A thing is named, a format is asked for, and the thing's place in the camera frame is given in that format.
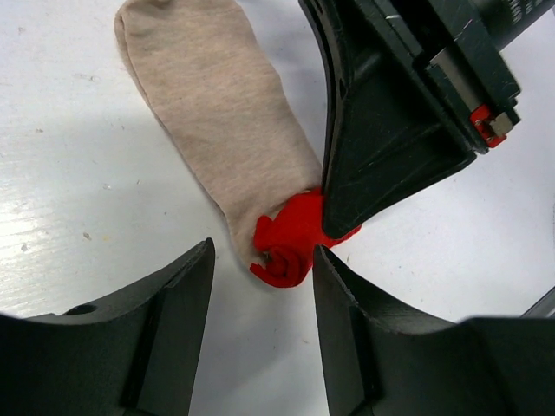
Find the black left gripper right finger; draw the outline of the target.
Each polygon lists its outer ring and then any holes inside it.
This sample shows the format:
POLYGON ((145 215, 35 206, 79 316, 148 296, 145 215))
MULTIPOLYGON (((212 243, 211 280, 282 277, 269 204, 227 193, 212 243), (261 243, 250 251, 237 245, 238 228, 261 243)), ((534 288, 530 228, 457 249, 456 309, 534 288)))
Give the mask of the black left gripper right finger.
POLYGON ((449 322, 314 252, 323 377, 333 415, 551 415, 554 318, 449 322))

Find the beige sock with red toe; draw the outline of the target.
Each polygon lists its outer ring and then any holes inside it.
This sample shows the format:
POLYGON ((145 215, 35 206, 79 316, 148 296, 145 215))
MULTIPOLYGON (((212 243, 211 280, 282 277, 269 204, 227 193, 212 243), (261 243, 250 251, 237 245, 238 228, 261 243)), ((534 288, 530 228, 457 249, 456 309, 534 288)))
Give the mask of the beige sock with red toe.
POLYGON ((277 71, 233 1, 127 1, 114 32, 128 73, 262 282, 297 287, 322 228, 321 166, 277 71))

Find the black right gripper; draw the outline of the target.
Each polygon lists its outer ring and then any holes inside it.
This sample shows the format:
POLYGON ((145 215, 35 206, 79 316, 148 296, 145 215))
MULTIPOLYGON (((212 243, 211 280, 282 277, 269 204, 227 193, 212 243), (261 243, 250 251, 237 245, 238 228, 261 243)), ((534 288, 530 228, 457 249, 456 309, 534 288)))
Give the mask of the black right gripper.
POLYGON ((500 52, 552 1, 303 1, 323 60, 323 230, 344 237, 506 139, 500 52))

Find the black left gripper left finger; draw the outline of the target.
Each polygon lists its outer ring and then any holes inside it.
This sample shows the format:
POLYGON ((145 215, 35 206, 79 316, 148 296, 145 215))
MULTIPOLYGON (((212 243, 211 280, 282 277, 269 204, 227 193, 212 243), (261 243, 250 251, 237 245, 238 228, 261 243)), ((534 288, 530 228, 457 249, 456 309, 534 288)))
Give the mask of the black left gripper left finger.
POLYGON ((3 315, 2 414, 188 414, 214 264, 207 239, 64 314, 3 315))

